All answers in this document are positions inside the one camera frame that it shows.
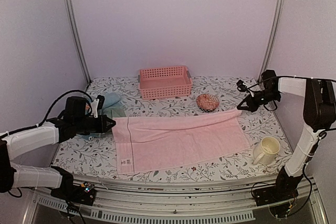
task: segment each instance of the metal vent grille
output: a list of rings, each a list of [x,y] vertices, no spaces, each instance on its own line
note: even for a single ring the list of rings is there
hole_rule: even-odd
[[[50,208],[66,212],[67,204],[56,199],[47,197],[38,198],[38,203]],[[255,220],[252,211],[245,211],[236,214],[220,215],[220,216],[204,216],[204,217],[144,217],[134,215],[115,214],[104,210],[91,210],[88,214],[82,214],[88,218],[103,220],[107,222],[119,224],[229,224],[241,223],[250,220]]]

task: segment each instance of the pink towel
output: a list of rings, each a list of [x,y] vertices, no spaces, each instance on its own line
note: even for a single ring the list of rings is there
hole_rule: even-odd
[[[249,148],[237,109],[178,118],[115,118],[118,174],[196,164]]]

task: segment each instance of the towel label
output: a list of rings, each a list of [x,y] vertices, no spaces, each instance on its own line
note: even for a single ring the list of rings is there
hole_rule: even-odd
[[[121,160],[121,165],[122,166],[124,166],[124,165],[132,165],[132,160],[130,158],[122,159]]]

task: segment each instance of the black cable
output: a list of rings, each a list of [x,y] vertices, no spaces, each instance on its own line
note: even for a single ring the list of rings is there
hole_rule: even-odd
[[[321,138],[321,140],[324,139],[327,136],[328,131],[336,131],[336,128],[330,128],[330,129],[321,131],[320,134],[319,134],[319,137]]]
[[[308,195],[306,201],[303,203],[303,205],[302,205],[298,210],[296,210],[295,212],[289,214],[287,217],[292,216],[292,215],[295,215],[296,213],[298,213],[302,208],[304,208],[304,206],[307,204],[307,202],[308,202],[309,199],[310,199],[311,192],[312,192],[312,190],[313,190],[313,183],[312,183],[311,180],[306,176],[306,166],[307,166],[307,164],[304,164],[304,165],[303,165],[302,173],[303,173],[303,176],[306,178],[306,180],[307,180],[307,181],[309,182],[309,184],[310,184],[309,195]]]
[[[67,94],[70,94],[70,93],[82,93],[82,94],[86,95],[86,96],[90,99],[91,102],[93,101],[92,97],[91,97],[88,93],[86,93],[86,92],[84,92],[84,91],[82,91],[82,90],[79,90],[79,89],[74,89],[74,90],[70,90],[70,91],[68,91],[68,92],[65,92],[64,94],[62,94],[60,97],[58,97],[58,98],[52,103],[52,105],[51,105],[50,108],[48,109],[48,111],[47,111],[45,117],[44,117],[43,120],[38,124],[38,126],[33,125],[33,126],[28,126],[28,127],[24,127],[24,128],[16,129],[16,130],[14,130],[14,131],[10,131],[10,132],[8,132],[8,133],[3,134],[2,136],[0,136],[0,139],[3,139],[3,138],[6,137],[6,136],[9,136],[9,135],[12,135],[12,134],[21,132],[21,131],[27,131],[27,130],[31,130],[31,129],[35,129],[35,128],[37,128],[37,127],[40,127],[42,124],[44,124],[44,123],[47,121],[47,119],[48,119],[48,115],[50,114],[50,112],[51,112],[52,108],[55,106],[55,104],[56,104],[61,98],[63,98],[64,96],[66,96]]]
[[[65,92],[64,94],[62,94],[61,96],[59,96],[59,97],[58,97],[58,98],[51,104],[51,106],[50,106],[50,108],[48,109],[48,111],[47,111],[45,117],[44,117],[43,120],[38,124],[39,127],[47,121],[48,116],[49,116],[51,110],[53,109],[53,107],[55,106],[55,104],[56,104],[59,100],[61,100],[63,97],[65,97],[67,94],[70,94],[70,93],[82,93],[82,94],[86,95],[86,96],[91,100],[91,102],[93,101],[92,97],[91,97],[87,92],[84,92],[84,91],[79,90],[79,89],[74,89],[74,90],[70,90],[70,91],[68,91],[68,92]]]
[[[254,184],[252,185],[252,188],[251,188],[251,195],[252,195],[253,199],[257,199],[257,197],[253,194],[253,189],[254,189],[254,187],[255,187],[256,185],[258,185],[258,184],[268,185],[268,186],[273,186],[273,185],[275,185],[275,184],[268,184],[268,183],[265,183],[265,182],[257,182],[257,183],[254,183]]]
[[[22,197],[22,191],[20,190],[20,188],[17,188],[17,190],[20,193],[19,195],[12,194],[11,191],[8,191],[8,193],[9,193],[9,195],[11,195],[14,198],[21,198]]]
[[[80,219],[82,220],[83,224],[86,224],[85,220],[84,220],[84,217],[82,215],[82,213],[80,212],[79,208],[76,207],[72,202],[66,200],[66,203],[68,205],[67,207],[67,212],[68,212],[68,219],[71,221],[71,223],[74,223],[73,220],[71,220],[71,217],[70,217],[70,213],[69,213],[69,210],[72,210],[72,211],[75,211],[79,214],[80,216]]]
[[[266,107],[266,104],[264,104],[264,108],[265,108],[265,110],[270,111],[270,112],[272,112],[272,111],[276,111],[276,110],[278,109],[278,106],[277,106],[277,104],[276,104],[275,101],[273,101],[273,104],[274,104],[274,107],[275,107],[273,110],[270,110],[269,108]]]
[[[268,79],[265,79],[263,81],[258,81],[256,84],[253,84],[252,86],[248,87],[247,90],[250,90],[251,88],[260,85],[262,83],[264,83],[265,81],[270,81],[270,80],[274,80],[274,79],[280,79],[280,78],[293,78],[293,79],[303,79],[303,80],[319,80],[319,81],[331,81],[331,82],[335,82],[336,80],[333,79],[324,79],[324,78],[309,78],[309,77],[297,77],[297,76],[274,76]]]

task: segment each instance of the pink plastic basket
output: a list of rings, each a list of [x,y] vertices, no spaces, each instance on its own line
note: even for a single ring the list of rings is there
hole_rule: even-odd
[[[186,66],[141,69],[139,89],[143,100],[191,94],[193,81]]]

